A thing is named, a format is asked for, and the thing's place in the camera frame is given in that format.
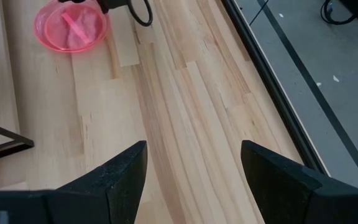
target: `gray floor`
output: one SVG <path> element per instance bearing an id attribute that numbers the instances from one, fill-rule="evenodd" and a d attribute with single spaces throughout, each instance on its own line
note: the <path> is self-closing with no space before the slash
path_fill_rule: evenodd
<path id="1" fill-rule="evenodd" d="M 248 22 L 260 9 L 257 0 L 237 3 Z M 358 20 L 328 25 L 320 18 L 322 3 L 270 0 L 267 5 L 358 149 Z M 349 15 L 336 1 L 333 17 L 340 20 Z M 330 174 L 358 187 L 356 164 L 263 12 L 251 29 Z"/>

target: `pink bowl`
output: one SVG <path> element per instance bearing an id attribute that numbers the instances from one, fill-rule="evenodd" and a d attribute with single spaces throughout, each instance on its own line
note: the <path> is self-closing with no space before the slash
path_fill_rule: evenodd
<path id="1" fill-rule="evenodd" d="M 59 52 L 81 52 L 104 39 L 109 19 L 95 0 L 60 3 L 53 0 L 38 12 L 34 32 L 38 40 Z"/>

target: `pink plastic bowl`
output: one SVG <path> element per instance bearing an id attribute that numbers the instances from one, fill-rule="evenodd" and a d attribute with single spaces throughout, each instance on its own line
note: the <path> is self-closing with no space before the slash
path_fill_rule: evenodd
<path id="1" fill-rule="evenodd" d="M 50 49 L 59 52 L 81 52 L 104 39 L 108 16 L 95 0 L 83 3 L 60 3 L 53 0 L 45 5 L 34 21 L 35 36 Z"/>

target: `pink object in bowl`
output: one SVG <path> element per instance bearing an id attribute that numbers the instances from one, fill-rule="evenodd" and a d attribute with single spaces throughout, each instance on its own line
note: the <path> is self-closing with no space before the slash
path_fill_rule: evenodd
<path id="1" fill-rule="evenodd" d="M 95 0 L 83 3 L 53 0 L 35 17 L 34 32 L 41 43 L 53 50 L 81 52 L 104 39 L 108 21 Z"/>

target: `white speck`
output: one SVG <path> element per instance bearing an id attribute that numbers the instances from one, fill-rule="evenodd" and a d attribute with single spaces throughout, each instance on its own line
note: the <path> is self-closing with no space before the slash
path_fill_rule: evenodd
<path id="1" fill-rule="evenodd" d="M 333 78 L 334 78 L 334 81 L 335 81 L 335 82 L 339 82 L 339 79 L 338 79 L 338 78 L 336 78 L 336 76 L 335 76 L 335 75 L 333 75 Z"/>

